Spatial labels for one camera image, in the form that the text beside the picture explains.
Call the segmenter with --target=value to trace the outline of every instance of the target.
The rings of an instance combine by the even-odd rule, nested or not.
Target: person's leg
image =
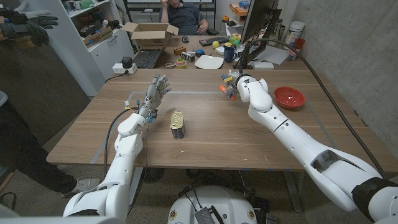
[[[0,164],[18,169],[50,190],[65,194],[76,186],[72,176],[46,161],[47,152],[8,102],[0,107],[0,153]]]
[[[50,190],[65,194],[76,186],[75,178],[64,174],[57,169],[57,166],[51,165],[45,160],[47,152],[37,143],[1,139],[0,151],[2,155],[5,155],[1,156],[0,164],[15,167]]]

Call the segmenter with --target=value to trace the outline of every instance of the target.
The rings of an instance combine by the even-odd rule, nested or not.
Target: wooden table
[[[198,44],[198,49],[203,49],[206,54],[211,55],[213,57],[221,57],[223,58],[222,55],[216,53],[214,48],[212,46],[206,46],[202,47],[199,44],[199,40],[203,39],[210,39],[210,38],[215,38],[215,37],[221,37],[221,36],[188,36],[189,38],[189,43],[183,43],[182,42],[182,36],[180,35],[175,35],[172,37],[172,40],[170,41],[169,46],[166,48],[165,52],[160,56],[160,59],[156,63],[156,68],[165,68],[166,63],[175,63],[178,58],[181,58],[179,55],[174,54],[174,49],[177,47],[185,47],[187,51],[192,51],[192,44],[196,43]],[[235,65],[236,62],[231,62],[231,63],[226,63],[221,66],[221,69],[233,69],[233,65]],[[288,62],[284,61],[282,64],[277,65],[274,64],[275,70],[280,70],[280,69],[290,69],[290,70],[306,70],[307,67],[302,63],[300,59],[297,59],[293,62]],[[195,62],[188,62],[187,63],[187,69],[200,69],[195,66]]]
[[[182,70],[139,69],[135,74],[115,78],[105,84],[87,108],[51,151],[47,160],[53,164],[102,164],[103,146],[112,120],[121,112],[124,101],[131,105],[144,98],[153,76],[167,74],[172,91],[164,96],[158,118],[149,126],[144,149],[135,166],[303,170],[291,153],[265,127],[248,115],[248,103],[230,101],[219,92],[220,78],[227,69]],[[291,86],[304,93],[307,103],[299,110],[281,111],[292,121],[327,146],[336,147],[364,159],[372,165],[361,146],[348,131],[326,95],[308,70],[248,70],[248,74],[264,78],[270,94],[279,86]],[[320,75],[351,125],[386,172],[397,172],[398,161],[366,127],[328,80]],[[185,137],[175,140],[170,130],[170,114],[182,111]],[[121,116],[119,123],[128,114]],[[109,139],[109,160],[113,160],[113,143],[117,131]]]

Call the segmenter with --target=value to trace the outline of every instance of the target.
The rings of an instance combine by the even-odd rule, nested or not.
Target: white cabinet
[[[105,80],[113,74],[112,66],[123,56],[132,57],[134,52],[127,32],[114,29],[113,35],[86,48],[76,27],[80,27],[80,15],[100,9],[105,18],[121,20],[113,0],[96,2],[94,7],[67,12],[61,0],[27,0],[28,11],[50,10],[58,17],[58,25],[47,30],[50,44],[88,96],[95,96]]]
[[[116,29],[113,35],[88,49],[105,79],[113,74],[112,67],[123,57],[132,57],[134,52],[126,31]]]

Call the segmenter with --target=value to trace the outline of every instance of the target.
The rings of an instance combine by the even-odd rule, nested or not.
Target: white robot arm
[[[263,79],[238,73],[232,79],[242,101],[250,102],[249,116],[274,133],[333,203],[346,211],[358,207],[373,222],[398,214],[398,185],[360,158],[312,138],[272,103]]]
[[[126,219],[134,160],[143,147],[140,129],[147,128],[148,120],[156,118],[156,108],[171,90],[168,86],[166,75],[155,76],[138,112],[118,126],[119,134],[114,143],[116,155],[104,181],[89,191],[73,196],[65,208],[64,217],[100,215],[122,221]]]

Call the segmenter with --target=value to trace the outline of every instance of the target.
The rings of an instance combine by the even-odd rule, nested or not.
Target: white plate
[[[219,69],[224,62],[224,58],[202,55],[195,62],[195,66],[202,69]]]

